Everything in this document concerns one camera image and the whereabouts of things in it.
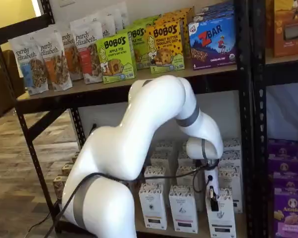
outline white wall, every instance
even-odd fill
[[[56,22],[73,21],[87,14],[94,13],[106,6],[122,2],[122,0],[75,0],[76,2],[59,7],[58,0],[50,0]],[[183,7],[215,4],[222,0],[126,0],[130,21],[146,16],[156,15]]]
[[[197,95],[200,109],[210,115],[220,128],[223,138],[240,137],[240,116],[238,91],[209,93]],[[127,103],[107,104],[80,108],[80,116],[85,135],[89,135],[92,124],[98,126],[117,126],[126,111]],[[156,133],[155,139],[186,138],[171,120]]]

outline purple snack box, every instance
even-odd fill
[[[298,188],[298,173],[285,172],[273,173],[274,187],[293,187]]]
[[[286,160],[283,158],[268,159],[269,174],[273,172],[294,172],[298,173],[298,160]]]
[[[269,139],[268,154],[270,158],[298,159],[298,141]]]
[[[189,24],[193,70],[236,63],[234,15]]]
[[[274,237],[298,238],[298,189],[274,189]]]

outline bobo's oat bar box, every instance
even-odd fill
[[[150,57],[144,39],[146,23],[129,26],[120,33],[128,32],[132,36],[137,69],[150,68]]]
[[[182,20],[146,28],[151,73],[184,69]]]
[[[103,82],[112,83],[136,76],[137,67],[130,33],[118,33],[96,42]]]
[[[298,189],[274,188],[274,237],[298,238]]]

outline purely elizabeth granola bag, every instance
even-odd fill
[[[70,78],[72,81],[83,79],[80,56],[76,48],[69,23],[57,23],[50,25],[61,34],[66,62],[68,64]]]
[[[34,38],[45,60],[54,91],[63,91],[71,88],[72,81],[60,32],[52,27],[47,27],[38,31]]]
[[[33,34],[27,34],[8,40],[24,76],[25,87],[29,95],[48,90],[48,72]]]
[[[99,54],[96,41],[103,38],[101,23],[91,21],[90,17],[72,21],[70,28],[78,49],[86,84],[102,82]]]

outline bobo's peanut butter chocolate chip box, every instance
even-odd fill
[[[182,20],[146,28],[151,73],[184,69]]]
[[[103,82],[112,83],[136,76],[136,60],[130,33],[118,33],[96,42]]]

